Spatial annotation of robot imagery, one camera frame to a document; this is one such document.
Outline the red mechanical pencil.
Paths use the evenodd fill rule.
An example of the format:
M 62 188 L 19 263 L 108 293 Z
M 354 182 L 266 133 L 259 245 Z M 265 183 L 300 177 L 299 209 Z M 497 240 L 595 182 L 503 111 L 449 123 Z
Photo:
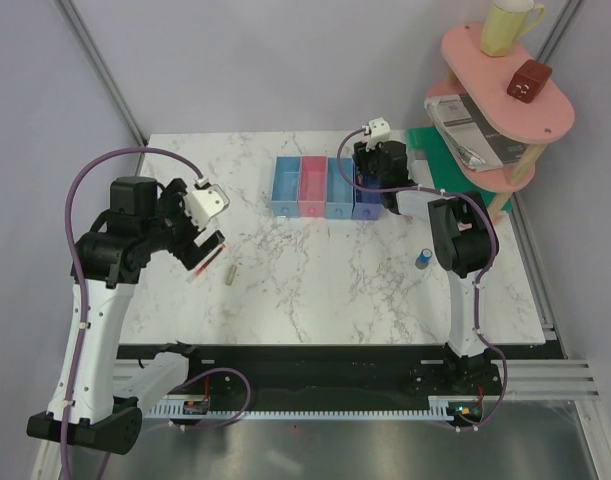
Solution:
M 226 245 L 221 244 L 213 253 L 210 253 L 205 260 L 202 260 L 200 264 L 190 273 L 187 278 L 188 283 L 192 283 L 196 280 L 225 250 Z

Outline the blue cap glue bottle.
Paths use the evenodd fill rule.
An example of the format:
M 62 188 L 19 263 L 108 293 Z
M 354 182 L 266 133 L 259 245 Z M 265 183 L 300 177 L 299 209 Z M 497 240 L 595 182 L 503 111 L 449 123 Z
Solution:
M 415 266 L 419 270 L 425 270 L 433 257 L 433 252 L 429 248 L 424 248 L 420 251 L 419 255 L 415 260 Z

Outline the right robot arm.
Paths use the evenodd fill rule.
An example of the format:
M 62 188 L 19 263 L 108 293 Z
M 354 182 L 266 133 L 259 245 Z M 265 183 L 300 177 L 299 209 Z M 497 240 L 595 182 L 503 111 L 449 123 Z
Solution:
M 476 191 L 456 196 L 419 188 L 408 170 L 406 146 L 398 141 L 369 148 L 353 146 L 353 161 L 361 193 L 375 193 L 396 215 L 426 220 L 436 260 L 448 274 L 450 331 L 446 344 L 443 381 L 452 392 L 468 392 L 479 375 L 495 373 L 488 346 L 480 339 L 482 295 L 486 272 L 499 251 L 483 198 Z

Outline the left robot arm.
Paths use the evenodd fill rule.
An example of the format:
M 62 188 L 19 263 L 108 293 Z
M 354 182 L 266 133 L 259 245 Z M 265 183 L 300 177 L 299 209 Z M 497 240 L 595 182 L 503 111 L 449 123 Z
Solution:
M 200 236 L 229 199 L 216 184 L 193 188 L 176 178 L 166 187 L 148 177 L 120 177 L 109 207 L 76 243 L 82 269 L 74 271 L 72 326 L 58 385 L 45 411 L 31 416 L 29 436 L 125 455 L 144 416 L 176 387 L 193 393 L 204 369 L 190 347 L 166 346 L 122 386 L 114 383 L 119 340 L 140 274 L 152 256 L 167 252 L 191 271 L 224 244 L 214 231 Z

